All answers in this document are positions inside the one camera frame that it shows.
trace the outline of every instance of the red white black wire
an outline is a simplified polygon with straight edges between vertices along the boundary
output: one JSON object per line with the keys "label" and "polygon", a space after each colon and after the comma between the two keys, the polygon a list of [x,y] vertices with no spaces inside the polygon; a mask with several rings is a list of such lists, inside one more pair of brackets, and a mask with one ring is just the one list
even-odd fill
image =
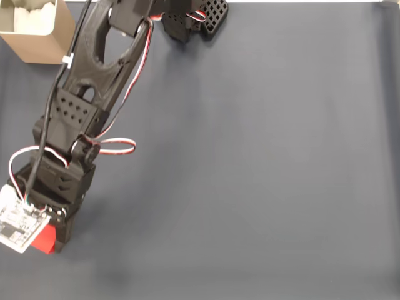
{"label": "red white black wire", "polygon": [[[153,21],[161,21],[163,19],[165,12],[163,12],[162,14],[158,14],[157,16],[152,16],[151,19]],[[186,16],[188,16],[189,18],[194,19],[197,22],[203,23],[206,22],[207,19],[207,15],[205,12],[202,11],[195,11],[193,14],[186,14]]]}

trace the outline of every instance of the black cable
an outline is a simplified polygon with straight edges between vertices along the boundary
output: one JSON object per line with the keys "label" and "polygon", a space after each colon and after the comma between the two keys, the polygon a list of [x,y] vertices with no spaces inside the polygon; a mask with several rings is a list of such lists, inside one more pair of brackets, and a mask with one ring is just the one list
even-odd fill
{"label": "black cable", "polygon": [[[68,51],[69,56],[75,49],[76,43],[78,41],[79,33],[81,32],[83,22],[85,20],[86,14],[89,11],[91,2],[92,2],[92,0],[86,0],[86,2],[85,2],[85,5],[83,7],[83,10],[79,17],[79,21],[78,21],[76,29],[75,29],[74,36],[72,37],[71,46],[69,47],[69,51]],[[36,156],[35,162],[33,164],[32,171],[29,175],[29,179],[26,184],[26,188],[25,188],[26,197],[28,197],[29,192],[33,188],[36,177],[38,176],[39,166],[42,162],[42,159],[44,156],[44,148],[46,147],[46,141],[48,139],[51,104],[53,103],[53,99],[55,97],[58,84],[59,84],[63,74],[65,73],[66,69],[67,69],[67,64],[62,64],[62,66],[60,67],[60,70],[58,71],[57,76],[51,86],[49,97],[47,98],[46,110],[44,112],[43,130],[42,130],[42,135],[40,138],[39,150],[37,151],[37,156]]]}

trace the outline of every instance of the gray tabletop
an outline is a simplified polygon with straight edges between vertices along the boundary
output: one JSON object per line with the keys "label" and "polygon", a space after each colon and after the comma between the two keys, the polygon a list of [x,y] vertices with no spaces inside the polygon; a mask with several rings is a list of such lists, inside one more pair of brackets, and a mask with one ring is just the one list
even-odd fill
{"label": "gray tabletop", "polygon": [[[97,160],[62,254],[0,247],[0,299],[399,299],[398,11],[232,4],[184,47],[157,26],[109,135],[137,151]],[[0,183],[56,70],[0,41]]]}

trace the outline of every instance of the gray fabric surface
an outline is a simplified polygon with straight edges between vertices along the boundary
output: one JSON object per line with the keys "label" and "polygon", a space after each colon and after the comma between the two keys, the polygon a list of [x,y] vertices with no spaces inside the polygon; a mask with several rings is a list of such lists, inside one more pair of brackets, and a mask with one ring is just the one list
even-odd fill
{"label": "gray fabric surface", "polygon": [[[398,12],[232,4],[185,47],[157,26],[109,135],[137,151],[97,160],[62,254],[0,247],[0,299],[399,299]],[[0,42],[1,183],[56,69]]]}

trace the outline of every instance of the white circuit board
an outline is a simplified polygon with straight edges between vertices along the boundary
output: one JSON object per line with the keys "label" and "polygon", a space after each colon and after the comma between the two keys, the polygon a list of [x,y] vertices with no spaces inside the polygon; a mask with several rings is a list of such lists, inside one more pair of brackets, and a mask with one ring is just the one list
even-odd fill
{"label": "white circuit board", "polygon": [[50,216],[24,204],[16,190],[5,185],[0,191],[0,243],[19,253],[25,250],[49,224]]}

